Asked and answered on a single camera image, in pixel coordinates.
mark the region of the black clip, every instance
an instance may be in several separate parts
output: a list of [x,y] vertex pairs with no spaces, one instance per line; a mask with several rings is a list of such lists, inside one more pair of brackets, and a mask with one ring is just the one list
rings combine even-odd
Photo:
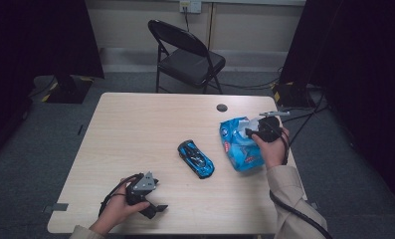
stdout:
[[259,131],[246,128],[247,137],[251,138],[253,133],[263,141],[273,142],[281,136],[282,129],[276,117],[264,117],[259,119]]
[[[135,180],[126,187],[126,203],[128,203],[128,205],[134,205],[139,202],[148,201],[145,196],[156,189],[158,181],[159,180],[153,178],[150,171],[145,175],[143,173],[137,174]],[[157,212],[162,212],[168,207],[168,205],[155,206],[151,202],[149,203],[150,205],[147,208],[140,211],[140,213],[148,219],[153,218]]]

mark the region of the left hand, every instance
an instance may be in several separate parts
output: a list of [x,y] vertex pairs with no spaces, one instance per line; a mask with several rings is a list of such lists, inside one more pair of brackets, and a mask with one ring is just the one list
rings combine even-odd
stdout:
[[149,202],[139,202],[135,205],[128,205],[124,196],[126,193],[126,183],[115,193],[121,195],[114,195],[110,199],[98,220],[89,228],[102,236],[106,236],[114,226],[123,222],[132,213],[141,211],[150,205]]

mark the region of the table top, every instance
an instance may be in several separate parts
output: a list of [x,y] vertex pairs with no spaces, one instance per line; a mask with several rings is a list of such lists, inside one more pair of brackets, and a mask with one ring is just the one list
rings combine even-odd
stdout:
[[[219,104],[228,110],[218,112]],[[269,97],[103,94],[58,200],[68,209],[53,212],[48,230],[71,233],[75,225],[89,227],[121,178],[152,171],[159,182],[146,198],[168,208],[151,220],[136,213],[111,233],[275,233],[277,213],[266,169],[235,171],[219,135],[222,121],[275,110]],[[199,179],[179,157],[177,146],[186,139],[213,161],[209,178]],[[296,166],[291,152],[289,165]]]

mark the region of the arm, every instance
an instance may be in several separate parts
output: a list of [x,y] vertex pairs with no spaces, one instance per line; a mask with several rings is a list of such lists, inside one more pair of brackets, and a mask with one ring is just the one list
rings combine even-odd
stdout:
[[[284,128],[283,138],[288,139],[289,131]],[[259,146],[262,158],[268,170],[269,187],[281,202],[302,212],[323,228],[326,228],[324,218],[303,200],[303,191],[296,168],[282,165],[285,155],[284,143],[277,139],[267,143],[258,136],[252,136]],[[275,205],[278,212],[278,229],[275,238],[323,238],[314,227],[290,212]]]
[[128,205],[125,201],[125,189],[126,184],[116,191],[116,195],[110,199],[101,216],[89,229],[76,226],[70,238],[103,239],[114,226],[123,222],[129,215],[141,211],[150,205],[149,202]]

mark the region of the jacket sleeve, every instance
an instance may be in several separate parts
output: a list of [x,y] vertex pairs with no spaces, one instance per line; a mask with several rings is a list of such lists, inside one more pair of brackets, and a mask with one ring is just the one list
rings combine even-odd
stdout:
[[70,239],[104,239],[104,237],[94,231],[77,225],[74,228],[74,232],[71,234]]
[[[280,201],[302,212],[327,230],[325,219],[303,200],[302,184],[296,168],[276,166],[268,170],[269,187]],[[284,238],[324,238],[320,232],[307,222],[275,205],[278,211],[276,239]]]

